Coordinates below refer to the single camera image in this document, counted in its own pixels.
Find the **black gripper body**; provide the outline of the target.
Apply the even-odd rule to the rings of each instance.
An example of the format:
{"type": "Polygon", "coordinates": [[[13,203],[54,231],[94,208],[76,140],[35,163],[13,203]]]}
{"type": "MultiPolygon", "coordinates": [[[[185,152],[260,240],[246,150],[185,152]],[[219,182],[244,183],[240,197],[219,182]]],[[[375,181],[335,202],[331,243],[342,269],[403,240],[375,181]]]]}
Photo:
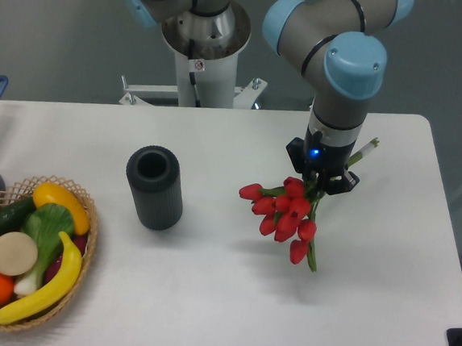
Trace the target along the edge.
{"type": "Polygon", "coordinates": [[[293,169],[317,192],[345,194],[359,183],[348,162],[359,132],[310,125],[304,139],[295,137],[285,149],[293,169]]]}

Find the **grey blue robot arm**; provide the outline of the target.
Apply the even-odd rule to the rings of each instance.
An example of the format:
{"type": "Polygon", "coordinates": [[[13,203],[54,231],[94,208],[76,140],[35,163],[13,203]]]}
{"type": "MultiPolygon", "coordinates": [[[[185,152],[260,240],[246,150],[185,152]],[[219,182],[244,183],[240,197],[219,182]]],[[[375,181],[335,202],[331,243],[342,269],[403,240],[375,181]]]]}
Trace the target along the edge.
{"type": "MultiPolygon", "coordinates": [[[[238,55],[251,21],[233,0],[124,0],[145,27],[160,25],[175,56],[178,102],[187,107],[235,105],[238,55]]],[[[371,98],[387,65],[377,31],[411,11],[414,0],[277,0],[262,28],[269,47],[314,89],[306,135],[287,152],[293,168],[325,194],[351,191],[350,169],[371,98]]]]}

